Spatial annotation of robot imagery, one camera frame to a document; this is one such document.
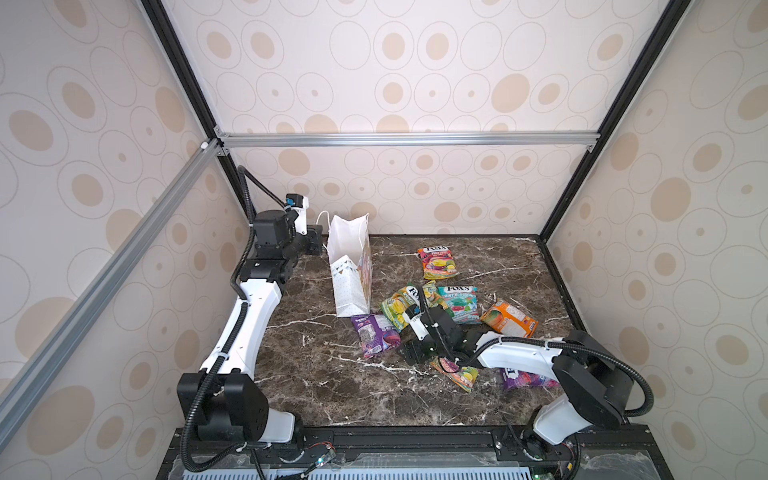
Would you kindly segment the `white paper bag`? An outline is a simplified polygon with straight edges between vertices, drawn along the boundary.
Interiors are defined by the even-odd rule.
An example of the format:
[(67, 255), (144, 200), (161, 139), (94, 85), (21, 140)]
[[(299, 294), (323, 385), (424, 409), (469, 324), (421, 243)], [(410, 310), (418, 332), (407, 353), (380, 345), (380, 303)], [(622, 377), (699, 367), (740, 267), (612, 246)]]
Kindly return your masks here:
[(371, 311), (372, 255), (369, 215), (346, 220), (334, 215), (325, 248), (328, 254), (337, 317)]

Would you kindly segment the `pink fruits Fox's candy bag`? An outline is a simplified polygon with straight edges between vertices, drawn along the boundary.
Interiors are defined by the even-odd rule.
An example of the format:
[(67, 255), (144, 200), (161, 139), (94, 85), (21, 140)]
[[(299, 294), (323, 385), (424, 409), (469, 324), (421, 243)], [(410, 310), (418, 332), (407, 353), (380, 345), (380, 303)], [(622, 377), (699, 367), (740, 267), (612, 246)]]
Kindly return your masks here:
[(447, 358), (438, 357), (430, 362), (431, 366), (451, 380), (465, 392), (471, 392), (479, 376), (474, 367), (460, 367)]

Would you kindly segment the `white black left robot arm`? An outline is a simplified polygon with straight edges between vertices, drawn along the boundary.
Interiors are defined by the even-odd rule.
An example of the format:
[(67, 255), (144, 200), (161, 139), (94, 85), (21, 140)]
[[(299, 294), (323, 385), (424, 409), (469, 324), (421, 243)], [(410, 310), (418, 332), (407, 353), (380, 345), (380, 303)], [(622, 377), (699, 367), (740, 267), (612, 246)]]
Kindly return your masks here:
[(184, 435), (203, 442), (293, 443), (297, 417), (269, 406), (255, 382), (258, 353), (298, 260), (322, 253), (322, 228), (304, 207), (268, 210), (250, 220), (245, 251), (231, 277), (237, 297), (213, 351), (177, 395)]

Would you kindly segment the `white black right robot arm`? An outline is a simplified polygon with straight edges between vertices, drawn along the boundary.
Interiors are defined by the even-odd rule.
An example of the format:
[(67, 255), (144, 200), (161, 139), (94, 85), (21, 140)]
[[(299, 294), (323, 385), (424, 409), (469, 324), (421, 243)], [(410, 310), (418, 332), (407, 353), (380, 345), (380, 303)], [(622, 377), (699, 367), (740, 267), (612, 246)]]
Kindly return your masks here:
[(538, 407), (517, 435), (530, 454), (588, 427), (617, 430), (653, 406), (650, 391), (641, 406), (627, 406), (635, 385), (647, 387), (645, 379), (581, 330), (550, 340), (503, 335), (489, 327), (457, 325), (431, 308), (406, 331), (398, 353), (410, 365), (446, 360), (458, 369), (509, 369), (556, 381), (562, 394)]

